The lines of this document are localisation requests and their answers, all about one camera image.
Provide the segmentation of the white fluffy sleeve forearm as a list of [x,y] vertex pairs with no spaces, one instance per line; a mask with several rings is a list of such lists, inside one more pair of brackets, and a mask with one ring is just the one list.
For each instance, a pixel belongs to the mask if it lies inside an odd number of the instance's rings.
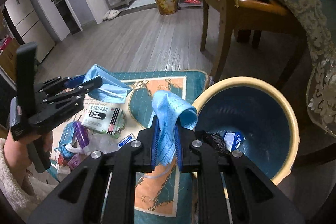
[[1,191],[19,218],[26,223],[30,214],[56,185],[46,184],[27,174],[20,186],[5,162],[4,145],[5,139],[1,138]]

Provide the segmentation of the person's left hand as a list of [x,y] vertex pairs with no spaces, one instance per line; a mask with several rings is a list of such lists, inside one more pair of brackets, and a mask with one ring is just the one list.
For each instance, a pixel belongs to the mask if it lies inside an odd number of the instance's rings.
[[14,140],[11,131],[9,131],[7,135],[3,147],[3,154],[10,172],[20,187],[25,179],[26,169],[32,164],[32,161],[29,158],[27,145],[39,138],[42,138],[44,151],[51,152],[53,143],[52,131],[44,135],[32,132],[17,141]]

